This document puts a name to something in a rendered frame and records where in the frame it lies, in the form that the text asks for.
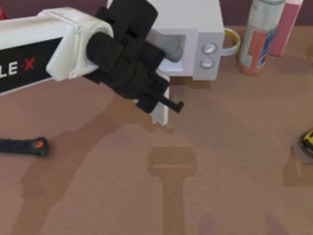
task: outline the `wooden table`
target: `wooden table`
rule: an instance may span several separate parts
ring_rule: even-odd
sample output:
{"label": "wooden table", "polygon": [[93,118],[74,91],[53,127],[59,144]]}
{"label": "wooden table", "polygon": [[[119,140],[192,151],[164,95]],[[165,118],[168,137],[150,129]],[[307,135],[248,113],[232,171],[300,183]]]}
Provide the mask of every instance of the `wooden table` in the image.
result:
{"label": "wooden table", "polygon": [[0,235],[312,235],[313,165],[291,151],[313,126],[312,51],[298,27],[258,76],[227,57],[211,84],[183,79],[167,127],[83,78],[1,97],[1,137],[54,147],[0,156]]}

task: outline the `black label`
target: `black label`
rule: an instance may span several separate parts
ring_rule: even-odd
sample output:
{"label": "black label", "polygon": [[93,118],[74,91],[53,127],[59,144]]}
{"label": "black label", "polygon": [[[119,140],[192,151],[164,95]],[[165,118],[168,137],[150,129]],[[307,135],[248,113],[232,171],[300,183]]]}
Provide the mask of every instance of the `black label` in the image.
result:
{"label": "black label", "polygon": [[0,93],[50,78],[46,66],[61,39],[1,50]]}

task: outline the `screwdriver handle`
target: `screwdriver handle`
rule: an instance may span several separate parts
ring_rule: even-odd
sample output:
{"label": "screwdriver handle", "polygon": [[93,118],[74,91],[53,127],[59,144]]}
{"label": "screwdriver handle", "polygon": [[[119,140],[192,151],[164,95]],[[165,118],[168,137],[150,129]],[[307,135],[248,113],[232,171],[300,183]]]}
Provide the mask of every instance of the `screwdriver handle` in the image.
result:
{"label": "screwdriver handle", "polygon": [[48,154],[49,145],[44,137],[33,140],[0,139],[0,153],[26,154],[44,157]]}

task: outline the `can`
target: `can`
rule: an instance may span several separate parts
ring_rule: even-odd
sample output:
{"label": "can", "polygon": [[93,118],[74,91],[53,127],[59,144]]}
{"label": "can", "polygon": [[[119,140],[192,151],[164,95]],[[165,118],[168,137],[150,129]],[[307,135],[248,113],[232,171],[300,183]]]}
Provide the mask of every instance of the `can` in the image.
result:
{"label": "can", "polygon": [[253,75],[264,70],[285,3],[286,0],[253,0],[239,55],[242,72]]}
{"label": "can", "polygon": [[7,19],[6,14],[2,7],[2,3],[0,2],[0,21],[6,20],[6,19]]}

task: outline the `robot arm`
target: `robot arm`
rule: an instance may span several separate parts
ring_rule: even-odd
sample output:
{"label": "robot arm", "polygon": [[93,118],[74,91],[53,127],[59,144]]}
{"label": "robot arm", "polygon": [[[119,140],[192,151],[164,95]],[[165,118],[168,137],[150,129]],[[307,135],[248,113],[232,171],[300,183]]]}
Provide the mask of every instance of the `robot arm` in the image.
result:
{"label": "robot arm", "polygon": [[0,22],[0,95],[49,79],[84,76],[104,83],[151,113],[169,82],[156,73],[164,50],[146,42],[157,11],[146,0],[115,0],[95,17],[73,8],[44,10],[35,17]]}

